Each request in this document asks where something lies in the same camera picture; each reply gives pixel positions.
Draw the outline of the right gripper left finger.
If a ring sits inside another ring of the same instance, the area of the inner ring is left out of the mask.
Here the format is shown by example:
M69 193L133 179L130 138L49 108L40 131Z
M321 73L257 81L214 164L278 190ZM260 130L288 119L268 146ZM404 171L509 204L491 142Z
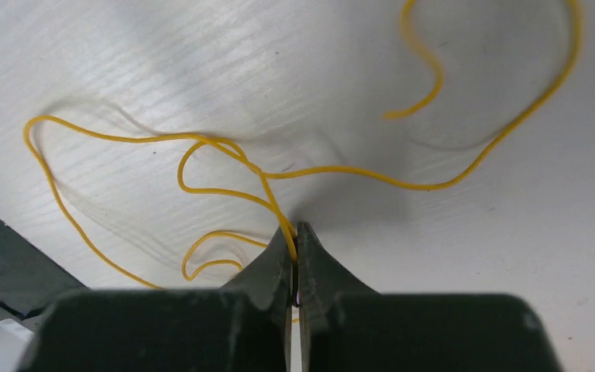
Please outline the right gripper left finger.
M281 232L219 288L59 298L19 371L288 371L291 257Z

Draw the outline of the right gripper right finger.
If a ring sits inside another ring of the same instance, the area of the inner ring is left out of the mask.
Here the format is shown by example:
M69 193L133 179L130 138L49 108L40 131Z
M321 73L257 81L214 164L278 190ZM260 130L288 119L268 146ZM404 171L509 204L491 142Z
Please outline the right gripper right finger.
M542 321L511 294L381 294L297 226L305 371L559 371Z

